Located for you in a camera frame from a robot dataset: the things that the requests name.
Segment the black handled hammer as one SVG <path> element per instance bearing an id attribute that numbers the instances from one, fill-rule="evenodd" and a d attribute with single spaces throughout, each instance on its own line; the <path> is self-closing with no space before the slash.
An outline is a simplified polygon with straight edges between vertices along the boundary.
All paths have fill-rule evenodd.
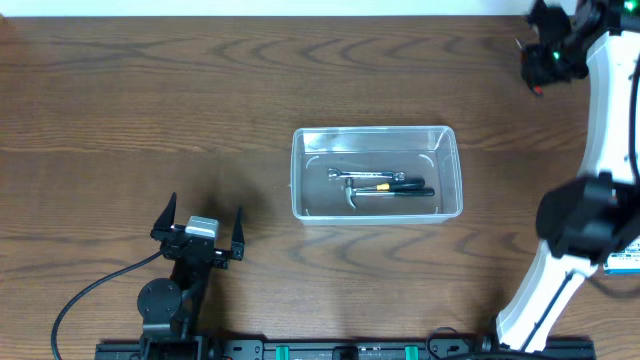
<path id="1" fill-rule="evenodd" d="M 423 187 L 418 190 L 406 190 L 396 192 L 358 191 L 359 187 L 354 186 L 352 179 L 345 181 L 345 198 L 347 204 L 353 209 L 357 209 L 355 199 L 357 197 L 433 197 L 435 190 L 431 187 Z"/>

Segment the silver combination wrench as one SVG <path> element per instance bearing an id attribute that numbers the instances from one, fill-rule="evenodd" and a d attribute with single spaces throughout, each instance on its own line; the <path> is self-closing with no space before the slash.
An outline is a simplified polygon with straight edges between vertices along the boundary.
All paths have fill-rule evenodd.
<path id="1" fill-rule="evenodd" d="M 330 179 L 386 179 L 391 181 L 406 179 L 406 173 L 401 171 L 342 171 L 337 168 L 328 168 L 327 176 Z"/>

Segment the red handled pliers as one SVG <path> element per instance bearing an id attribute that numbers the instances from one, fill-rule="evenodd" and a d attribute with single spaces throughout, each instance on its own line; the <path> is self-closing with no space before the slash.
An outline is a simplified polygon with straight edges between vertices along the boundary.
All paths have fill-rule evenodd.
<path id="1" fill-rule="evenodd" d="M 520 53 L 520 75 L 528 89 L 536 96 L 541 97 L 543 90 L 539 77 L 541 72 L 542 55 L 538 45 L 527 45 L 524 41 L 515 38 Z"/>

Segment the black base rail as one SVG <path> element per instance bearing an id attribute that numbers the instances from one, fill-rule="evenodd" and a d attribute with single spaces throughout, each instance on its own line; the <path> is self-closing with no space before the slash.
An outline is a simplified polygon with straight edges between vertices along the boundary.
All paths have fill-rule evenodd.
<path id="1" fill-rule="evenodd" d="M 595 360 L 592 341 L 555 338 L 544 350 L 517 353 L 477 345 L 460 334 L 441 334 L 428 340 L 395 341 L 261 341 L 220 340 L 198 336 L 191 340 L 103 342 L 95 348 L 98 360 L 232 359 L 232 360 L 366 360 L 366 359 L 573 359 Z"/>

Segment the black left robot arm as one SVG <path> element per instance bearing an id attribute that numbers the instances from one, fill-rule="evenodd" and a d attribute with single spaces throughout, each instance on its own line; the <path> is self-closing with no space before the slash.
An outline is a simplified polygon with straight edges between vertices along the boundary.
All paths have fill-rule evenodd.
<path id="1" fill-rule="evenodd" d="M 231 245 L 216 246 L 219 222 L 193 216 L 175 223 L 177 196 L 173 194 L 155 221 L 150 236 L 160 243 L 159 255 L 174 263 L 167 278 L 148 282 L 137 298 L 143 318 L 138 358 L 219 359 L 220 346 L 197 332 L 198 317 L 212 270 L 226 270 L 244 257 L 243 211 L 234 220 Z"/>

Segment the blue white drill bit box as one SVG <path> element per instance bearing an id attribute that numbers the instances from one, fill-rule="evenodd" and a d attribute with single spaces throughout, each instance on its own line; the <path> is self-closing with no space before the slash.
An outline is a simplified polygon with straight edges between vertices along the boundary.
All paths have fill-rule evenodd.
<path id="1" fill-rule="evenodd" d="M 624 250 L 610 254 L 603 265 L 603 269 L 607 275 L 639 274 L 639 239 L 634 240 Z"/>

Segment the black yellow screwdriver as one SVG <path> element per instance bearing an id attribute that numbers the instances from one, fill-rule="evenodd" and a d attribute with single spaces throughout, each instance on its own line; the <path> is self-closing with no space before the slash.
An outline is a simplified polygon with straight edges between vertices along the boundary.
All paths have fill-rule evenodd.
<path id="1" fill-rule="evenodd" d="M 405 179 L 402 181 L 392 181 L 373 186 L 359 187 L 358 191 L 396 192 L 406 190 L 418 190 L 423 188 L 425 180 L 423 178 Z"/>

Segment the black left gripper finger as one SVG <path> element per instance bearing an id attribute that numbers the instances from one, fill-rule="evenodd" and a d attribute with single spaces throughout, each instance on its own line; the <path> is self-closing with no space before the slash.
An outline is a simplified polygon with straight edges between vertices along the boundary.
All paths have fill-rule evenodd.
<path id="1" fill-rule="evenodd" d="M 244 257 L 245 239 L 242 228 L 243 209 L 238 208 L 234 220 L 234 226 L 231 237 L 231 255 L 230 257 L 236 261 L 242 261 Z"/>
<path id="2" fill-rule="evenodd" d="M 168 204 L 155 221 L 150 236 L 153 239 L 160 239 L 165 234 L 172 232 L 172 226 L 175 221 L 175 212 L 177 205 L 177 194 L 173 192 L 169 198 Z"/>

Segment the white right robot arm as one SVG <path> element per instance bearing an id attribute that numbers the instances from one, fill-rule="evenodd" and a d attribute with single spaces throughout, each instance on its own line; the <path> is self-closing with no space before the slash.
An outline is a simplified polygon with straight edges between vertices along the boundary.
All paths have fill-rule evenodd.
<path id="1" fill-rule="evenodd" d="M 580 1 L 573 15 L 533 3 L 538 35 L 521 49 L 521 77 L 543 87 L 590 82 L 587 142 L 575 179 L 538 207 L 535 258 L 483 340 L 501 355 L 541 355 L 572 296 L 599 267 L 639 238 L 639 4 Z"/>

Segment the clear plastic container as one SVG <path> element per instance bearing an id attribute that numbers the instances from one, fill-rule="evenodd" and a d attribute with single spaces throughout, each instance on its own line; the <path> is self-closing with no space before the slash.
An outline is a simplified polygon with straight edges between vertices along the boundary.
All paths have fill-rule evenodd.
<path id="1" fill-rule="evenodd" d="M 345 198 L 342 171 L 405 172 L 423 178 L 433 197 L 357 197 L 353 210 Z M 464 207 L 458 146 L 454 131 L 440 126 L 300 128 L 291 151 L 291 202 L 304 225 L 438 224 Z M 352 179 L 355 187 L 392 182 Z"/>

